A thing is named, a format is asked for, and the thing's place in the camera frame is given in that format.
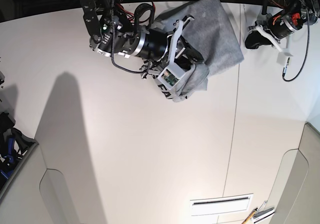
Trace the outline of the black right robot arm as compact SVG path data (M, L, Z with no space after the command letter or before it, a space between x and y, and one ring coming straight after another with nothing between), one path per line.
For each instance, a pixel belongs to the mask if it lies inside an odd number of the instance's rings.
M143 59L144 65L138 71L113 63L115 67L142 78L158 74L156 68L163 69L168 65L171 42L178 26L175 22L172 28L157 27L153 2L141 3L134 12L129 12L122 6L122 0L79 1L92 51L112 60L116 54Z

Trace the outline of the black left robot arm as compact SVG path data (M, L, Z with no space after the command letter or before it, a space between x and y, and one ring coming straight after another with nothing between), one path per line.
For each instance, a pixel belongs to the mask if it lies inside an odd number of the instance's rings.
M281 40L319 21L319 0L263 0L262 18L248 27L244 41L247 49L271 45L280 47Z

